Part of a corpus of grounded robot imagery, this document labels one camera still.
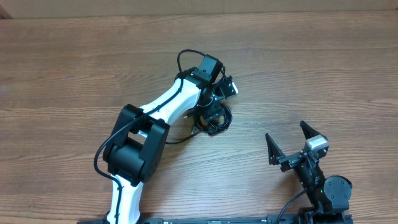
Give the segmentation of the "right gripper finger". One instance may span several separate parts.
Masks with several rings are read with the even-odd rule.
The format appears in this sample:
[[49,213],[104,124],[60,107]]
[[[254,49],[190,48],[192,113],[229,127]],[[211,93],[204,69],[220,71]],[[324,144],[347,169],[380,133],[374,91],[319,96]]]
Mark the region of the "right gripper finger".
[[310,139],[313,138],[315,136],[320,135],[320,133],[318,131],[316,131],[315,129],[313,129],[310,125],[308,125],[304,120],[300,121],[300,127],[303,131],[303,134],[305,136],[305,139]]
[[280,159],[280,158],[283,158],[285,156],[285,154],[280,150],[278,145],[271,138],[270,134],[266,133],[265,137],[266,137],[266,143],[267,143],[267,148],[268,148],[269,159]]

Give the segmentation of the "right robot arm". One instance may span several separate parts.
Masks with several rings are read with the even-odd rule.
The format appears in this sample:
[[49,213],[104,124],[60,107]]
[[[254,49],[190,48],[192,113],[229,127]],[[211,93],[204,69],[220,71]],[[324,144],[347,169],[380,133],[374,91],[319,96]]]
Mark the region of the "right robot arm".
[[[353,189],[352,182],[341,175],[325,177],[319,163],[329,149],[328,138],[301,120],[300,127],[305,136],[303,149],[289,156],[265,134],[269,164],[280,165],[282,172],[293,170],[303,190],[289,200],[278,215],[268,215],[267,220],[276,223],[353,223],[349,210],[349,200]],[[296,215],[286,215],[285,211],[302,195],[311,203],[309,207],[298,210]]]

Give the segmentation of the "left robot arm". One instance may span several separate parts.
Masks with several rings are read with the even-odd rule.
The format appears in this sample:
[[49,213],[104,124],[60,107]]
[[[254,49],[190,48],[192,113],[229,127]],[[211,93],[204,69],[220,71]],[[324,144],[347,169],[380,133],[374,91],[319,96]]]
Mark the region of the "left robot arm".
[[191,136],[214,136],[229,128],[232,114],[220,101],[238,94],[238,89],[222,62],[208,54],[202,57],[198,67],[180,70],[156,100],[121,110],[110,137],[96,153],[107,163],[104,176],[113,183],[111,208],[103,223],[139,221],[144,183],[158,167],[170,127],[181,115],[193,118]]

